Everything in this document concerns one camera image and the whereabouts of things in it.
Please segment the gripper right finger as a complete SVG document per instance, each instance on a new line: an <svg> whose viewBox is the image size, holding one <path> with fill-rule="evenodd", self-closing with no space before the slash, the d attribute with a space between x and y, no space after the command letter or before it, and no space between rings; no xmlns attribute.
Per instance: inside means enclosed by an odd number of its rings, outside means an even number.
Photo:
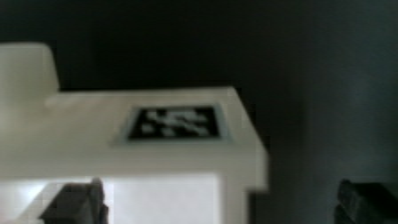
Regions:
<svg viewBox="0 0 398 224"><path fill-rule="evenodd" d="M398 224L398 197L380 183L343 179L338 202L334 224Z"/></svg>

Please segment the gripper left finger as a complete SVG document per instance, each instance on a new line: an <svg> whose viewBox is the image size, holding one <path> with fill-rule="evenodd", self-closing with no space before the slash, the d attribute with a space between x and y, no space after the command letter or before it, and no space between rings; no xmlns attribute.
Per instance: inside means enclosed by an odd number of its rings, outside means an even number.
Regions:
<svg viewBox="0 0 398 224"><path fill-rule="evenodd" d="M67 183L41 213L44 224L108 224L103 181Z"/></svg>

